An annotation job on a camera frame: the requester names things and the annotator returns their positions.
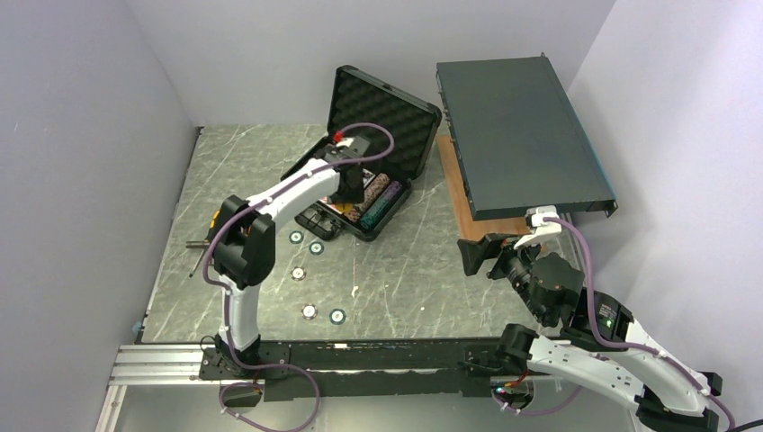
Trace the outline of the white brown poker chip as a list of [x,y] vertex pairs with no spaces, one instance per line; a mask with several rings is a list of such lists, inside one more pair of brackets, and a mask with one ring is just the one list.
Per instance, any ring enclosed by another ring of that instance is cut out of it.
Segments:
[[318,309],[314,304],[305,304],[301,309],[301,316],[305,320],[314,320],[318,315]]
[[302,281],[306,278],[307,272],[304,268],[296,266],[291,271],[291,278],[294,281]]

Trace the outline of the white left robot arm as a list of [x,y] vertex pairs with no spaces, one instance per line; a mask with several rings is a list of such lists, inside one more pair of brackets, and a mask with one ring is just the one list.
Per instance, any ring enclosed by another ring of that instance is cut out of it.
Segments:
[[202,275],[222,290],[222,323],[215,344],[224,353],[223,366],[235,377],[248,377],[258,366],[259,294],[274,268],[277,233],[322,198],[359,203],[364,163],[389,154],[385,149],[374,155],[371,145],[363,135],[338,132],[279,183],[247,198],[233,194],[213,216]]

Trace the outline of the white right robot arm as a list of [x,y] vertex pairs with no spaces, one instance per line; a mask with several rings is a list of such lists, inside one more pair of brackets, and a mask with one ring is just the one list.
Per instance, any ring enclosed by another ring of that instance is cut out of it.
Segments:
[[596,292],[588,307],[585,275],[555,252],[520,246],[506,234],[460,239],[463,271],[475,275],[492,260],[491,280],[506,280],[534,319],[558,328],[557,338],[522,324],[505,326],[486,359],[469,355],[463,366],[493,376],[546,374],[606,396],[653,431],[716,431],[712,409],[722,378],[682,366],[612,296]]

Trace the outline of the blue playing card deck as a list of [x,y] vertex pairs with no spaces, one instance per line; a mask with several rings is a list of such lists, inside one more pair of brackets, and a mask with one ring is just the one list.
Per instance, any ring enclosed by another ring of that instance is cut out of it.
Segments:
[[363,171],[364,187],[367,187],[375,177],[376,174],[374,172],[365,169]]

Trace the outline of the wooden board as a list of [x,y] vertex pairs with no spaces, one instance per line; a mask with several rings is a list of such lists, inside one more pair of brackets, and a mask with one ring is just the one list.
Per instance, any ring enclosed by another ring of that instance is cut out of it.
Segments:
[[474,220],[463,186],[462,174],[458,165],[454,146],[449,135],[435,138],[445,182],[453,203],[453,212],[462,239],[480,240],[486,234],[525,235],[529,229],[524,218],[504,218],[494,220]]

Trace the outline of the red playing card deck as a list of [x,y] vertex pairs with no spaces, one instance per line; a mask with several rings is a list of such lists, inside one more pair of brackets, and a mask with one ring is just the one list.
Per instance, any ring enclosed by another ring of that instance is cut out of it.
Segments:
[[326,205],[327,207],[333,209],[334,211],[337,211],[337,212],[341,211],[341,207],[338,206],[337,204],[331,202],[327,197],[323,197],[323,198],[319,199],[319,202],[323,203],[324,205]]

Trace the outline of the brown blue chip row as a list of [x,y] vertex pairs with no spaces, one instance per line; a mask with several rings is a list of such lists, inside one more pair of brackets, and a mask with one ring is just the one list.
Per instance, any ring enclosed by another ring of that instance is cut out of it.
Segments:
[[351,222],[358,222],[389,184],[390,178],[388,175],[384,173],[378,174],[365,187],[364,200],[359,204],[355,204],[352,210],[346,214],[346,218]]

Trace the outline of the green chip stack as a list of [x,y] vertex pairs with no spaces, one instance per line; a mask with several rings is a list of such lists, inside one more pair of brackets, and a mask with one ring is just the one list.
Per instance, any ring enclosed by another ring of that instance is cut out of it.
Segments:
[[390,206],[391,198],[380,196],[359,220],[360,227],[363,230],[375,229],[387,213]]

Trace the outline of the purple chip stack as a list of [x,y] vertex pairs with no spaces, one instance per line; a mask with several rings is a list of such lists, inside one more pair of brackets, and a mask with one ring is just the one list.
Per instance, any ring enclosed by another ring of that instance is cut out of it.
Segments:
[[402,184],[398,181],[391,182],[388,187],[383,191],[380,198],[384,201],[391,202],[402,189]]

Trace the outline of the teal poker chip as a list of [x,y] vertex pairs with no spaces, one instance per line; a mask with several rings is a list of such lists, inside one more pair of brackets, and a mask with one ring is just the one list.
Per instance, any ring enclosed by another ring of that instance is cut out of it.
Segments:
[[303,240],[304,234],[299,230],[292,231],[289,235],[289,241],[292,244],[300,244]]
[[329,313],[329,321],[333,325],[342,325],[346,320],[346,312],[342,309],[333,309]]
[[318,256],[321,255],[325,251],[325,246],[320,241],[313,241],[310,243],[310,253],[312,255]]

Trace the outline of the dark teal rack server box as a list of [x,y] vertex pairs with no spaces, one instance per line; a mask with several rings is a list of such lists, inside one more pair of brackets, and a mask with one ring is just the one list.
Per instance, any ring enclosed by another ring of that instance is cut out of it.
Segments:
[[618,208],[615,190],[548,57],[440,62],[436,80],[476,221]]

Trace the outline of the grey metal pipe fitting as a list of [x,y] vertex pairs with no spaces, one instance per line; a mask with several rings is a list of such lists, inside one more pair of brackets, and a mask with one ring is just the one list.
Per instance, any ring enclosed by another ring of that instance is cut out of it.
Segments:
[[206,240],[190,240],[186,241],[184,246],[189,249],[204,249],[209,246],[209,242]]

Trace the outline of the black yellow handled screwdriver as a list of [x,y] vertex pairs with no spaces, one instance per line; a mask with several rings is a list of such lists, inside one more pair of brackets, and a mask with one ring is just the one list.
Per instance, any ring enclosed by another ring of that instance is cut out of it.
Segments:
[[200,255],[196,259],[195,264],[193,265],[192,269],[190,270],[188,274],[189,278],[193,278],[202,266],[213,266],[213,259],[209,257],[208,250],[209,250],[211,242],[214,240],[215,236],[218,233],[219,225],[220,225],[220,223],[218,222],[219,217],[220,217],[220,210],[217,210],[213,213],[208,232],[205,238],[203,239],[209,242],[209,246],[204,249],[199,249]]

